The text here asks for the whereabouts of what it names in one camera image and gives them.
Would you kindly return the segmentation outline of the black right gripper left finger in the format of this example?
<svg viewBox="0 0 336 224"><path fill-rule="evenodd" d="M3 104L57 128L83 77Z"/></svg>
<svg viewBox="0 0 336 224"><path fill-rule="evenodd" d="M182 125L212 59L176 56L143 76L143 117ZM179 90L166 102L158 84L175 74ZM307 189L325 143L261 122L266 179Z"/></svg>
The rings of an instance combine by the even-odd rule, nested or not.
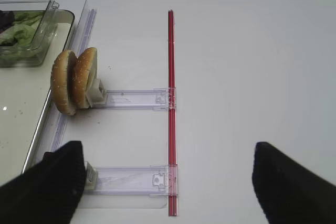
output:
<svg viewBox="0 0 336 224"><path fill-rule="evenodd" d="M1 186L1 223L70 223L85 183L82 143L70 141Z"/></svg>

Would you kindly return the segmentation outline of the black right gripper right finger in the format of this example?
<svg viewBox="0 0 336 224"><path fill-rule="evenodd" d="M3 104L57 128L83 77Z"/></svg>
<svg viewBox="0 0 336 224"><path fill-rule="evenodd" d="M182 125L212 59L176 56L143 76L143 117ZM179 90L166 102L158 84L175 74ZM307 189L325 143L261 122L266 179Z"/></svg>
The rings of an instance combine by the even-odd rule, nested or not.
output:
<svg viewBox="0 0 336 224"><path fill-rule="evenodd" d="M269 223L335 223L335 185L268 142L255 146L252 184Z"/></svg>

